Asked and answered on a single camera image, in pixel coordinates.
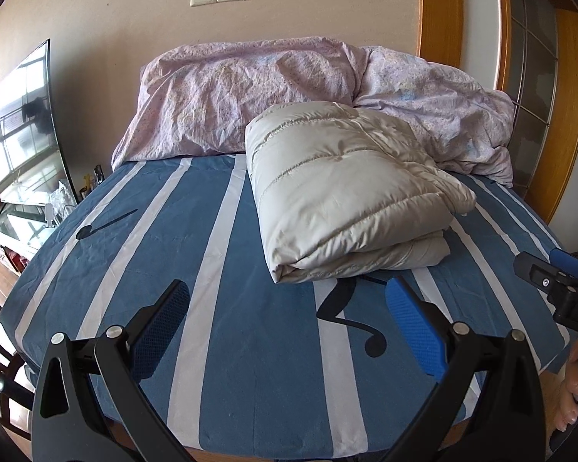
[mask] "blanket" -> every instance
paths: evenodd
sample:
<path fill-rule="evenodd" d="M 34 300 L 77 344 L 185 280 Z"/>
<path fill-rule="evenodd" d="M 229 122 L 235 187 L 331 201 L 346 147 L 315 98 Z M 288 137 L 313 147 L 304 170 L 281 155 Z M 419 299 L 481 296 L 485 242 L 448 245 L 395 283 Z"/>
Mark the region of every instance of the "blanket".
<path fill-rule="evenodd" d="M 305 101 L 395 116 L 440 168 L 512 184 L 506 94 L 454 67 L 321 37 L 184 45 L 157 57 L 142 72 L 137 113 L 111 164 L 244 152 L 257 115 Z"/>
<path fill-rule="evenodd" d="M 247 127 L 247 169 L 275 283 L 438 264 L 475 206 L 402 120 L 328 102 L 279 104 Z"/>

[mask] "bed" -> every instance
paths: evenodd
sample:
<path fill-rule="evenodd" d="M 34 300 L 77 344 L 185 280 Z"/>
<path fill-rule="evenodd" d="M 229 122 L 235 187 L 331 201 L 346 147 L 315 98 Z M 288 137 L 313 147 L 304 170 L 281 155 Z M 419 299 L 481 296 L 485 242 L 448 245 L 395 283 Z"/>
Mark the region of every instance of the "bed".
<path fill-rule="evenodd" d="M 518 251 L 558 246 L 513 191 L 456 175 L 478 206 L 457 216 L 450 256 L 402 275 L 452 320 L 489 335 L 529 337 L 540 370 L 560 367 L 570 341 L 544 295 L 516 278 Z M 77 239 L 87 224 L 91 234 Z M 38 370 L 51 336 L 98 335 L 154 303 L 171 281 L 192 293 L 187 316 L 154 375 L 140 385 L 187 447 L 266 458 L 330 458 L 393 445 L 434 385 L 385 304 L 384 286 L 359 278 L 340 318 L 382 332 L 385 352 L 365 352 L 366 331 L 318 320 L 335 280 L 275 285 L 267 270 L 243 154 L 128 162 L 95 189 L 23 272 L 0 320 Z M 477 376 L 457 416 L 470 415 Z M 103 384 L 105 415 L 119 420 Z"/>

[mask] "television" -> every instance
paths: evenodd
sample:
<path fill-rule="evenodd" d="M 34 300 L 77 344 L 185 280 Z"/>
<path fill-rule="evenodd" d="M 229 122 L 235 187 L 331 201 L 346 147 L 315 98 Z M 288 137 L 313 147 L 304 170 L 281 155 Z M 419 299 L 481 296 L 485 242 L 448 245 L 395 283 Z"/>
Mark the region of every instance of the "television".
<path fill-rule="evenodd" d="M 0 200 L 43 206 L 60 182 L 75 196 L 54 127 L 47 40 L 0 83 Z"/>

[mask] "blue gripper pad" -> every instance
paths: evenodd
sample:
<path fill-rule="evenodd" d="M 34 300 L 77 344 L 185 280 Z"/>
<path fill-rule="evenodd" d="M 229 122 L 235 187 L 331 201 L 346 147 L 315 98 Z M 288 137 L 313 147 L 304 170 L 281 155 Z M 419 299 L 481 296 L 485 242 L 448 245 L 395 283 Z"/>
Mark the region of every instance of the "blue gripper pad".
<path fill-rule="evenodd" d="M 572 257 L 559 248 L 553 248 L 549 257 L 553 266 L 574 278 L 578 278 L 578 259 L 576 257 Z"/>
<path fill-rule="evenodd" d="M 445 345 L 398 278 L 388 281 L 385 302 L 424 373 L 440 382 L 447 370 Z"/>

